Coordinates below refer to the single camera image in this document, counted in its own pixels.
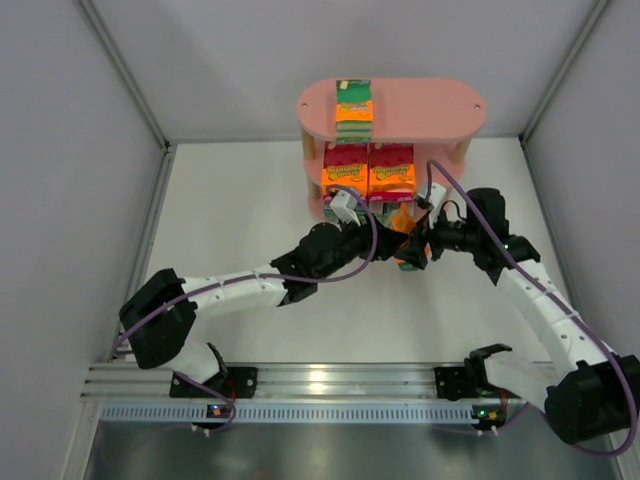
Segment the pink orange sponge pack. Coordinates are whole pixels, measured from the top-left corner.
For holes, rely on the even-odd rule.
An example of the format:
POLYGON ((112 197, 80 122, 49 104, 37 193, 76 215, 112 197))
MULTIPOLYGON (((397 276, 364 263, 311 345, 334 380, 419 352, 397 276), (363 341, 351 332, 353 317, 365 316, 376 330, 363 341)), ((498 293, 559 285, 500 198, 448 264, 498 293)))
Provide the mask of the pink orange sponge pack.
POLYGON ((354 189, 362 198, 368 193, 368 146, 327 142, 321 171, 323 199, 330 197, 331 185, 354 189))
POLYGON ((403 203, 416 191, 414 146, 409 143, 374 143, 369 151, 370 202, 403 203))

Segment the green orange sponge pack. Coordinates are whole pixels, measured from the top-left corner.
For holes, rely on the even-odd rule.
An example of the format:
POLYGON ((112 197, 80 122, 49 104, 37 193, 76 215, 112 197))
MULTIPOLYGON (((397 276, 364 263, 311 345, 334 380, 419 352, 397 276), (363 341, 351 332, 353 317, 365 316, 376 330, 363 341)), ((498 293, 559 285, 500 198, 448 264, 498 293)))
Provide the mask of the green orange sponge pack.
POLYGON ((338 79, 335 130, 338 144, 366 144, 373 136, 374 103, 369 79, 338 79))

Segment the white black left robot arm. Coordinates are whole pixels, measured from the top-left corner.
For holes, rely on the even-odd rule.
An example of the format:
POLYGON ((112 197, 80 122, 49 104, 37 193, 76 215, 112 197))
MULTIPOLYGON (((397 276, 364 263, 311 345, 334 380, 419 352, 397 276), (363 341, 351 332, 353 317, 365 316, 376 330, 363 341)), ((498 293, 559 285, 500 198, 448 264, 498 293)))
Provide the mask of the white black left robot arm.
POLYGON ((207 278, 160 270, 121 307, 124 337, 140 369, 168 368, 218 390, 229 373, 217 347, 205 339, 205 325, 232 312, 298 303, 357 258, 388 260, 407 238, 379 221, 323 222, 293 250, 254 270, 207 278))

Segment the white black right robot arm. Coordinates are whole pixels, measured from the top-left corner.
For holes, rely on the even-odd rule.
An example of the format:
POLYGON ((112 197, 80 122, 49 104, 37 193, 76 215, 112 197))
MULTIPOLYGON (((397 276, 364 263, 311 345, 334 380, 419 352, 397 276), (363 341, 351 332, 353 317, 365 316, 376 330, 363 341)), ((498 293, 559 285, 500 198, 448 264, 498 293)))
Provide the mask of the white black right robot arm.
POLYGON ((471 254, 474 264, 520 312, 552 363, 542 367, 504 344, 478 348, 464 361, 474 387, 503 388, 525 400, 569 445, 620 430, 635 434, 637 357, 619 356, 587 332, 578 312, 550 279, 537 250, 526 238, 511 233, 499 190, 468 191, 466 216, 456 221, 447 217, 445 196, 439 184, 416 194, 425 214, 399 258, 423 269, 447 250, 471 254))

